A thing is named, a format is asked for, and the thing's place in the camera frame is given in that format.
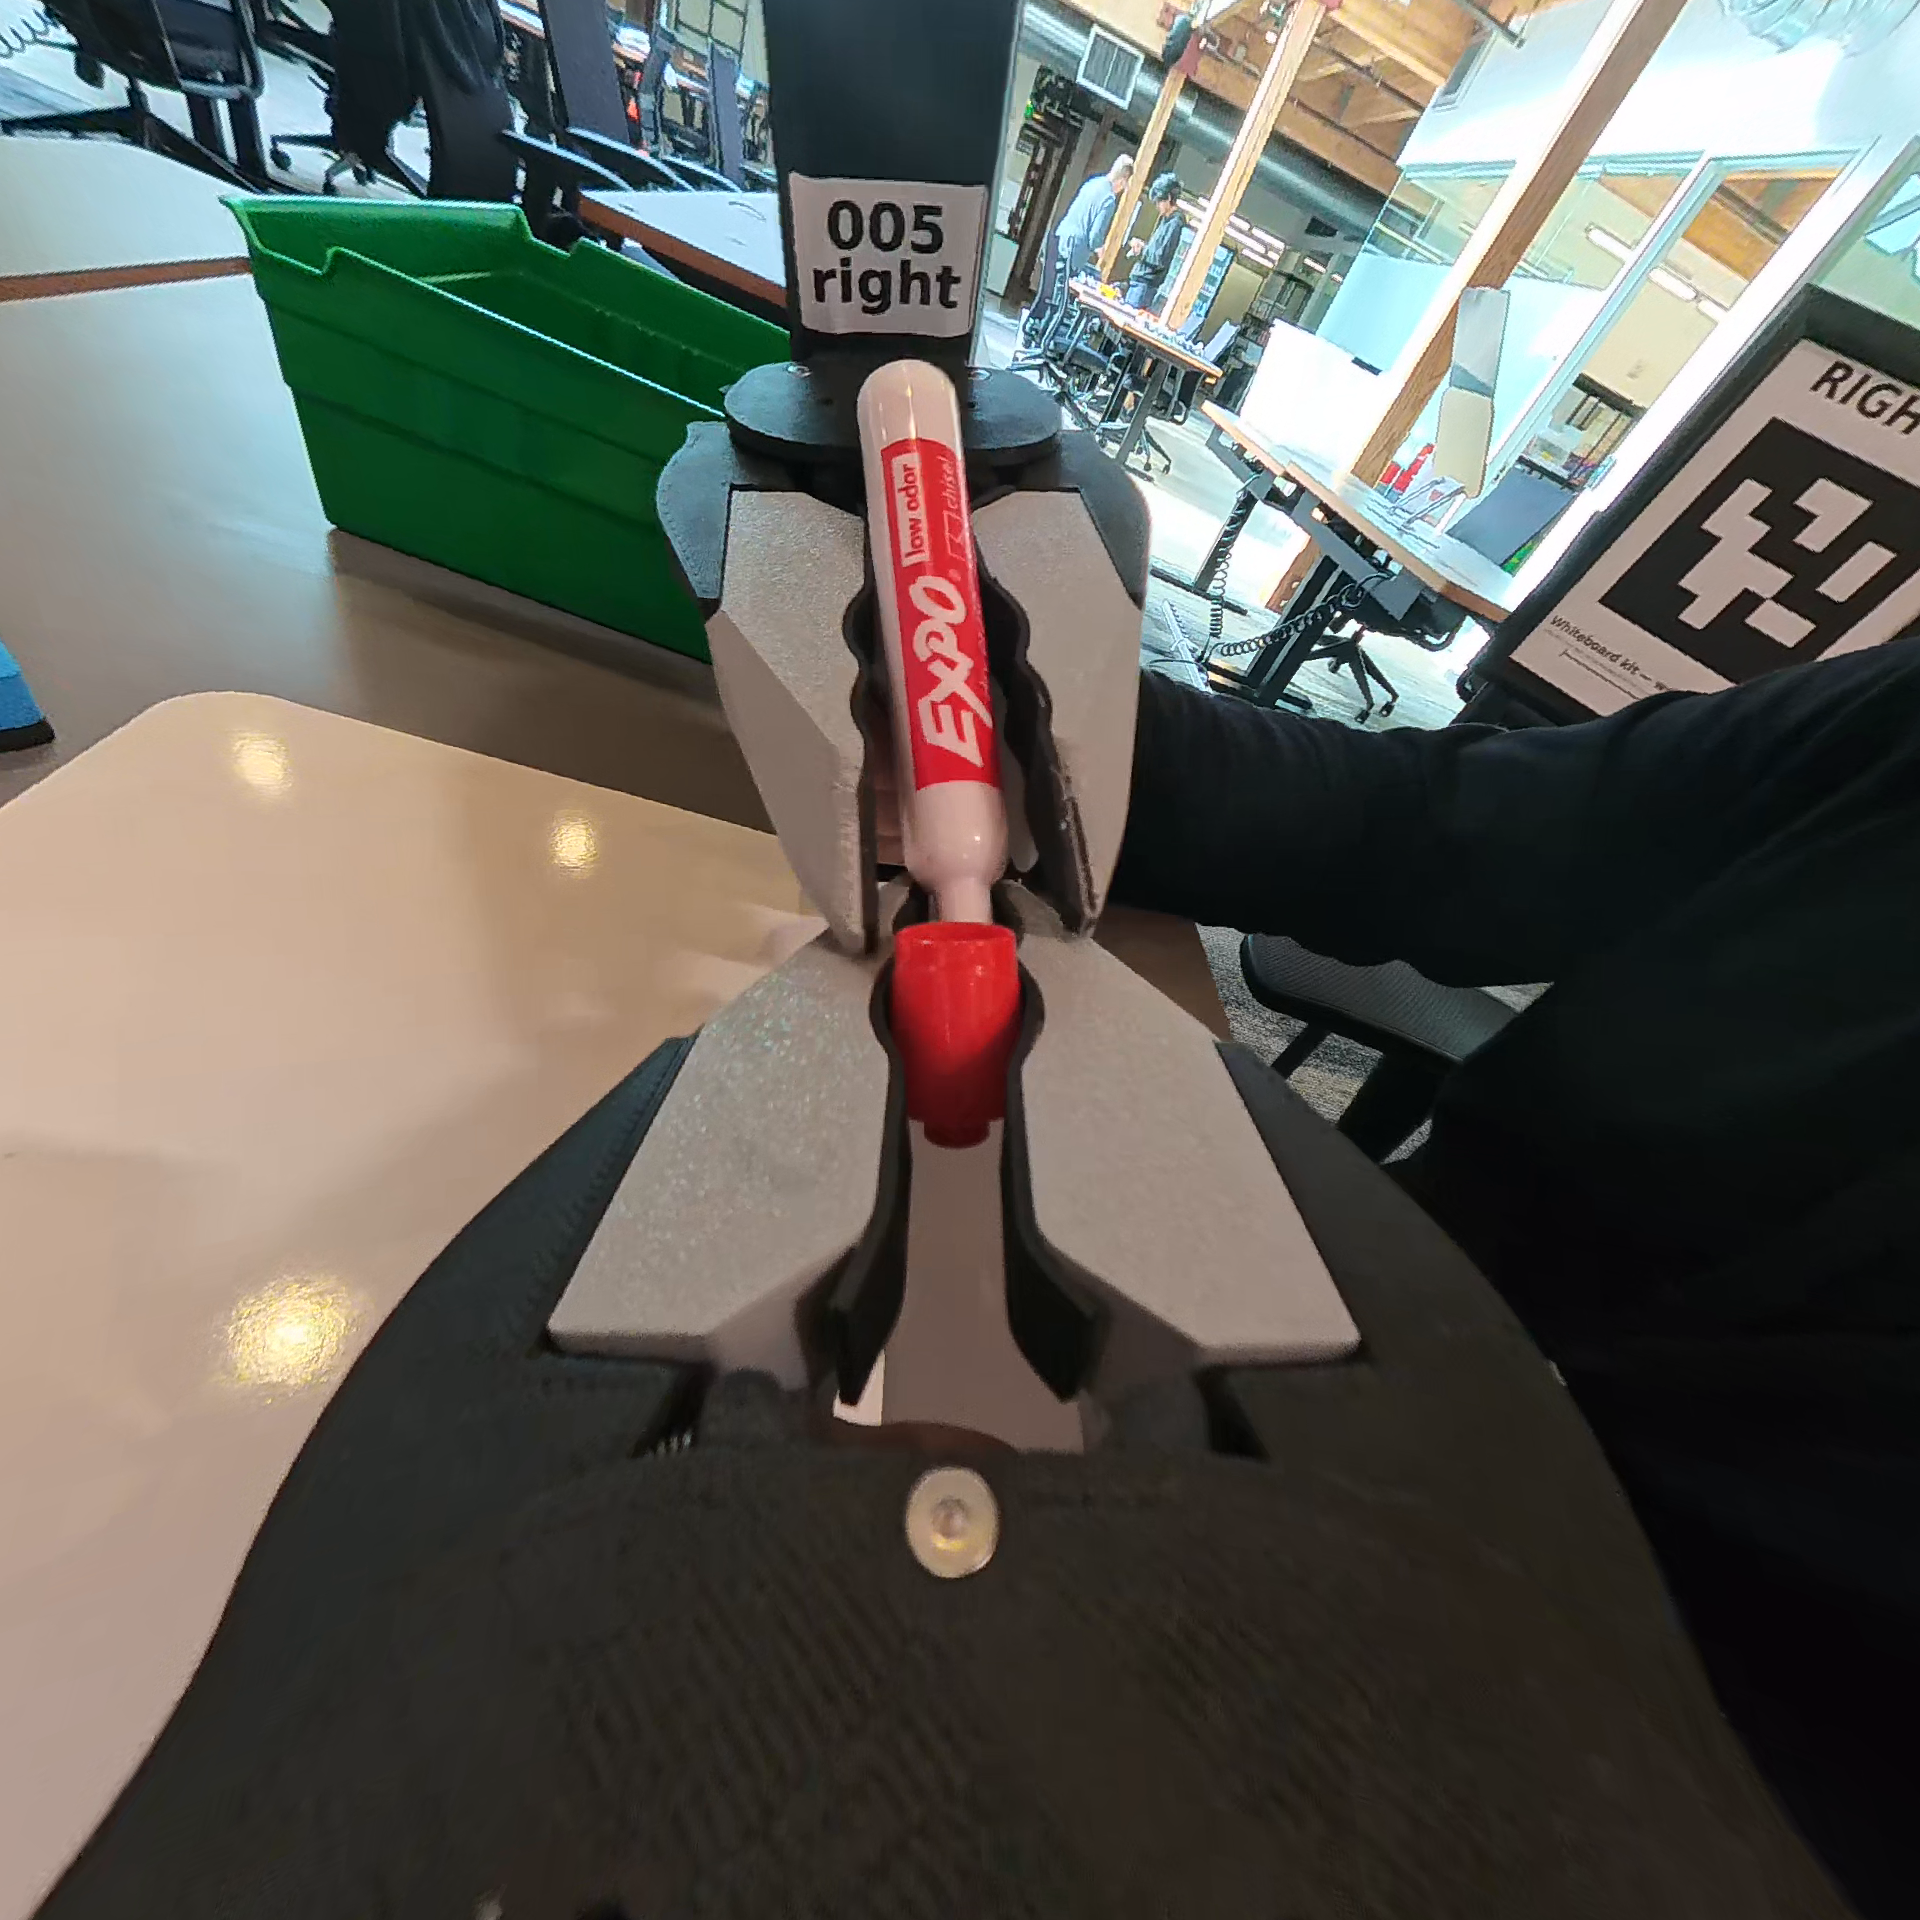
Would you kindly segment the person's right forearm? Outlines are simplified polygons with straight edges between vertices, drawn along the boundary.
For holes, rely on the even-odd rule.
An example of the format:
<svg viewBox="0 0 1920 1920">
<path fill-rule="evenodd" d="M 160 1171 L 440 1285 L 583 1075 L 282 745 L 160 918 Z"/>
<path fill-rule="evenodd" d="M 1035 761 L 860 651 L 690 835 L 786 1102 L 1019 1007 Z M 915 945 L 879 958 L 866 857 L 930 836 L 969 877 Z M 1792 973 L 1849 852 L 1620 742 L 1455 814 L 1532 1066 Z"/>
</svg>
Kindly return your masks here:
<svg viewBox="0 0 1920 1920">
<path fill-rule="evenodd" d="M 1114 895 L 1448 985 L 1915 937 L 1915 637 L 1571 726 L 1369 733 L 1140 674 Z"/>
</svg>

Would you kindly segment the black mesh office chair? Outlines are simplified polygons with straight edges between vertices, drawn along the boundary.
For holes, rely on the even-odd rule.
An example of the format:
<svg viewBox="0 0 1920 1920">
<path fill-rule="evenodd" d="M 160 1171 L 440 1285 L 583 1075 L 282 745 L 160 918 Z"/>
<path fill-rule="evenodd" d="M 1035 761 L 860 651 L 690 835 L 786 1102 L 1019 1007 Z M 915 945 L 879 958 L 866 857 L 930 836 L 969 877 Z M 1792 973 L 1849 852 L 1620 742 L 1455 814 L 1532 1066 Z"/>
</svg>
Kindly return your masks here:
<svg viewBox="0 0 1920 1920">
<path fill-rule="evenodd" d="M 1268 934 L 1239 940 L 1239 971 L 1263 1007 L 1300 1026 L 1274 1071 L 1292 1078 L 1328 1039 L 1379 1053 L 1335 1124 L 1374 1163 L 1426 1127 L 1452 1069 L 1521 1014 L 1497 991 L 1450 987 L 1403 962 L 1350 967 Z"/>
</svg>

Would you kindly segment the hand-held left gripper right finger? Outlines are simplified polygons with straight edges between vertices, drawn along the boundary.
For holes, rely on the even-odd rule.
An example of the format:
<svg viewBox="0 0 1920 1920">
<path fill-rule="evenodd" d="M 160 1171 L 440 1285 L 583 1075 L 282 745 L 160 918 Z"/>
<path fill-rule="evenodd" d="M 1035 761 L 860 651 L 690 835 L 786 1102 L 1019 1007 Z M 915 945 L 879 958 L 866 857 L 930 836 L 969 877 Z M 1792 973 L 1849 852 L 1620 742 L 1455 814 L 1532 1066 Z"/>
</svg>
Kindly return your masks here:
<svg viewBox="0 0 1920 1920">
<path fill-rule="evenodd" d="M 1023 885 L 1000 1148 L 1006 1309 L 1062 1401 L 1318 1365 L 1361 1333 L 1214 1036 Z"/>
</svg>

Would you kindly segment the red marker cap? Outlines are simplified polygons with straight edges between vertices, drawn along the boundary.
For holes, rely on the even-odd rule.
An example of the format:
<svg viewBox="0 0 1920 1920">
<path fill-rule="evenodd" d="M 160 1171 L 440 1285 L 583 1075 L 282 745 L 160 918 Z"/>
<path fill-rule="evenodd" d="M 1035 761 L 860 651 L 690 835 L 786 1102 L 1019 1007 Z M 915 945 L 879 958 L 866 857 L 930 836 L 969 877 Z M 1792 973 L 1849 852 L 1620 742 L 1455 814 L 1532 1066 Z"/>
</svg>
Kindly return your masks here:
<svg viewBox="0 0 1920 1920">
<path fill-rule="evenodd" d="M 975 1148 L 1004 1119 L 1023 1026 L 1017 937 L 1002 924 L 926 922 L 897 934 L 888 1036 L 906 1115 L 939 1148 Z"/>
</svg>

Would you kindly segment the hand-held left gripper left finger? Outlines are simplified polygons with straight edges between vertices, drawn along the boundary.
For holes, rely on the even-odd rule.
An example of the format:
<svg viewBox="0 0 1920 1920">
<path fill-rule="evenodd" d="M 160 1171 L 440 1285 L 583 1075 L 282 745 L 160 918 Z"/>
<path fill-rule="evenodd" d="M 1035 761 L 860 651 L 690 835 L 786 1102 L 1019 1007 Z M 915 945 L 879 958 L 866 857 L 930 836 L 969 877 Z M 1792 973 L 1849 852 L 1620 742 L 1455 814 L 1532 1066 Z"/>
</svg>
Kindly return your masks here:
<svg viewBox="0 0 1920 1920">
<path fill-rule="evenodd" d="M 547 1330 L 569 1355 L 841 1370 L 835 1274 L 899 1197 L 906 1091 L 880 1034 L 895 941 L 795 948 L 690 1039 Z"/>
</svg>

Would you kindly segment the person's dark clothing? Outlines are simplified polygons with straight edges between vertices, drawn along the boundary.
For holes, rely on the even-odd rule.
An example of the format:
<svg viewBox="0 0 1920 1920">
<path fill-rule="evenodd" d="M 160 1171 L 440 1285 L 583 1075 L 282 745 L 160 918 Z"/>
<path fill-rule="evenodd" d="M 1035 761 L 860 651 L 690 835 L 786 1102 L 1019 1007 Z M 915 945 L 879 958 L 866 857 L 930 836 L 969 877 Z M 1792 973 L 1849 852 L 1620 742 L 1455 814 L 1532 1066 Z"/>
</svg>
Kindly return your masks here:
<svg viewBox="0 0 1920 1920">
<path fill-rule="evenodd" d="M 1847 1902 L 1915 1916 L 1915 961 L 1528 977 L 1406 1185 L 1572 1389 Z"/>
</svg>

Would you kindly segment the white whiteboard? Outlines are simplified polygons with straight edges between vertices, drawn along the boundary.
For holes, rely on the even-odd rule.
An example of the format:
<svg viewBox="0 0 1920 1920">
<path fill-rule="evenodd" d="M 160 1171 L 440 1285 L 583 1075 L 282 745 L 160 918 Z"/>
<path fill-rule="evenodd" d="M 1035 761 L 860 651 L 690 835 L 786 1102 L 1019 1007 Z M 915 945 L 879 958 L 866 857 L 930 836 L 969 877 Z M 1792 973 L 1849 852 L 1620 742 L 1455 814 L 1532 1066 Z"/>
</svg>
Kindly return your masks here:
<svg viewBox="0 0 1920 1920">
<path fill-rule="evenodd" d="M 547 1330 L 806 947 L 607 802 L 196 695 L 6 807 L 6 1916 L 686 1913 L 874 1746 L 902 1469 Z"/>
</svg>

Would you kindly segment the wooden post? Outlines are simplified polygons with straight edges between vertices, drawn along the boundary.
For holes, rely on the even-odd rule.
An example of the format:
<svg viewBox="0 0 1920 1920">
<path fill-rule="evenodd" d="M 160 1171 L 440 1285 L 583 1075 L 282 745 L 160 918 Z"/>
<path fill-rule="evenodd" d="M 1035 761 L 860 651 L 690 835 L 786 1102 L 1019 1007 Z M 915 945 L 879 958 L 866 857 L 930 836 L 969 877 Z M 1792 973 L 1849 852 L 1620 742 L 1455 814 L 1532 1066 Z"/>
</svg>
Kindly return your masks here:
<svg viewBox="0 0 1920 1920">
<path fill-rule="evenodd" d="M 1686 3 L 1610 6 L 1566 84 L 1535 115 L 1514 171 L 1432 292 L 1399 358 L 1380 372 L 1364 439 L 1346 459 L 1350 475 L 1364 484 L 1379 481 L 1452 367 L 1464 298 L 1505 289 L 1682 11 Z"/>
<path fill-rule="evenodd" d="M 1287 4 L 1279 45 L 1266 59 L 1254 102 L 1242 117 L 1217 185 L 1202 205 L 1202 212 L 1196 218 L 1183 268 L 1169 284 L 1162 303 L 1162 323 L 1166 329 L 1178 329 L 1190 319 L 1211 271 L 1214 251 L 1242 205 L 1247 185 L 1258 171 L 1266 140 L 1274 134 L 1280 115 L 1289 102 L 1294 84 L 1310 54 L 1312 38 L 1320 35 L 1327 15 L 1327 3 Z"/>
</svg>

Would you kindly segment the green plastic bin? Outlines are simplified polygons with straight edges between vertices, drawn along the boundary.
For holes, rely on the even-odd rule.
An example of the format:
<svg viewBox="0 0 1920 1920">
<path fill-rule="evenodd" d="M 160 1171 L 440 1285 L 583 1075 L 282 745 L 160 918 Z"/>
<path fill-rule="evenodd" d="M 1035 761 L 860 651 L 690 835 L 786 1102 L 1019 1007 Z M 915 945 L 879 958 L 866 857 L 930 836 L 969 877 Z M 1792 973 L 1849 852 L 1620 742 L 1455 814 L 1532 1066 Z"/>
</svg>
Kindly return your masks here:
<svg viewBox="0 0 1920 1920">
<path fill-rule="evenodd" d="M 785 329 L 496 201 L 224 201 L 327 522 L 706 665 L 656 514 Z"/>
</svg>

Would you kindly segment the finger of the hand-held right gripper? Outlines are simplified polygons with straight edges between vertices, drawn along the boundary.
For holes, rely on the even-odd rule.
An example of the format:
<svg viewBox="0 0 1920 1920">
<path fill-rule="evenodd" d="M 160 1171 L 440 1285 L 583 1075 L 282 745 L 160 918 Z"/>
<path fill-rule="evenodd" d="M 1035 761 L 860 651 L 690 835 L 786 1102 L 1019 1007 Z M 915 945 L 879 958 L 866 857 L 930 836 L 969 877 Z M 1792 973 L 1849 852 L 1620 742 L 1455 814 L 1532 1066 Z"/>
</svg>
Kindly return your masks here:
<svg viewBox="0 0 1920 1920">
<path fill-rule="evenodd" d="M 879 940 L 864 661 L 848 614 L 866 587 L 856 514 L 801 492 L 734 492 L 712 668 L 782 852 L 846 953 Z"/>
<path fill-rule="evenodd" d="M 975 510 L 1016 770 L 1016 867 L 1071 934 L 1110 900 L 1130 809 L 1147 514 L 1134 484 L 1002 492 Z"/>
</svg>

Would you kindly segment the black and white tag sign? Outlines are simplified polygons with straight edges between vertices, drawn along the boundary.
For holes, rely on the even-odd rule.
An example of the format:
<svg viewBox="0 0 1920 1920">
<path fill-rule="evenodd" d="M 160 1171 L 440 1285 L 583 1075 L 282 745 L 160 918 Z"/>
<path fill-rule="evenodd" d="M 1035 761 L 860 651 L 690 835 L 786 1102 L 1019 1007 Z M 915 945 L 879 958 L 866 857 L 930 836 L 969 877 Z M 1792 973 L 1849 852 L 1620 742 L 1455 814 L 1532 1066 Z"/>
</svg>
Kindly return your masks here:
<svg viewBox="0 0 1920 1920">
<path fill-rule="evenodd" d="M 1809 286 L 1552 555 L 1464 722 L 1571 725 L 1915 626 L 1915 325 Z"/>
</svg>

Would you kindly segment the red whiteboard marker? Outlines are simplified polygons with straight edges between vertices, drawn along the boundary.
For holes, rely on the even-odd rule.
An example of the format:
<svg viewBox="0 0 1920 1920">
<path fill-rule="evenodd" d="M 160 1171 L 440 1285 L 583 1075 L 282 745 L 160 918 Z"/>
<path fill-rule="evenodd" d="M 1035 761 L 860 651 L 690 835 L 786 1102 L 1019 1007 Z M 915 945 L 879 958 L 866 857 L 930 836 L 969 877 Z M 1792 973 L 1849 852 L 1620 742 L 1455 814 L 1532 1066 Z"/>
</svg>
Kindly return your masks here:
<svg viewBox="0 0 1920 1920">
<path fill-rule="evenodd" d="M 992 924 L 1002 742 L 954 382 L 897 358 L 856 397 L 903 865 L 938 922 Z"/>
</svg>

